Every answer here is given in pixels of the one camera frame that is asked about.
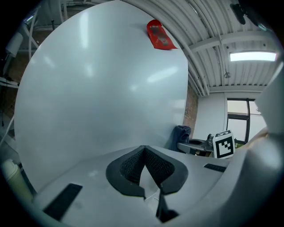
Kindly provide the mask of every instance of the red bag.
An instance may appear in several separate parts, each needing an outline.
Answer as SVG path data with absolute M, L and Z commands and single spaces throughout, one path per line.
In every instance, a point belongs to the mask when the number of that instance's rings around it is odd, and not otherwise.
M 162 28 L 160 21 L 150 21 L 147 24 L 147 31 L 154 48 L 160 50 L 177 49 L 166 34 L 165 30 Z

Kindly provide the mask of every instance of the red packet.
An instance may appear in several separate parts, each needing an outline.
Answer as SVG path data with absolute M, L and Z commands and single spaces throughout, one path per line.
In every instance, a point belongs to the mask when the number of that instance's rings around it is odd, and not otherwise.
M 177 49 L 166 34 L 160 21 L 150 21 L 147 24 L 147 31 L 154 48 L 160 50 Z

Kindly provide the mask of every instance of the ceiling light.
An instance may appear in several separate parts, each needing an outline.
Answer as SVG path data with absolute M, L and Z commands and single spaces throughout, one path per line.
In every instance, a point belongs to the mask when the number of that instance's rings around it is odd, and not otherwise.
M 276 60 L 276 53 L 274 52 L 265 52 L 265 51 L 250 51 L 250 52 L 239 52 L 230 54 L 231 62 L 234 61 L 271 61 Z

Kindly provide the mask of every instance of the window frame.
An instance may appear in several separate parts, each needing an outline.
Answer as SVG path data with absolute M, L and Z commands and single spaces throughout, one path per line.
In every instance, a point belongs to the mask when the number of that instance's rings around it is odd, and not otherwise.
M 246 131 L 245 131 L 245 141 L 241 141 L 241 140 L 236 140 L 235 139 L 236 143 L 244 145 L 244 144 L 246 144 L 249 141 L 249 129 L 250 129 L 250 107 L 249 107 L 249 102 L 254 102 L 255 99 L 251 99 L 251 98 L 228 98 L 227 101 L 245 101 L 247 103 L 248 115 L 229 114 L 227 112 L 227 127 L 226 127 L 226 130 L 228 130 L 229 119 L 247 121 L 247 128 L 246 128 Z

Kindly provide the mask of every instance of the table surface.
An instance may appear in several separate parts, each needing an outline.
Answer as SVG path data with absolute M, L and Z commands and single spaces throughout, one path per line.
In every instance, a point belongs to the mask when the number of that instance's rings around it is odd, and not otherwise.
M 16 99 L 15 135 L 40 190 L 79 161 L 137 145 L 167 146 L 184 117 L 187 59 L 154 49 L 153 18 L 122 1 L 71 17 L 34 53 Z

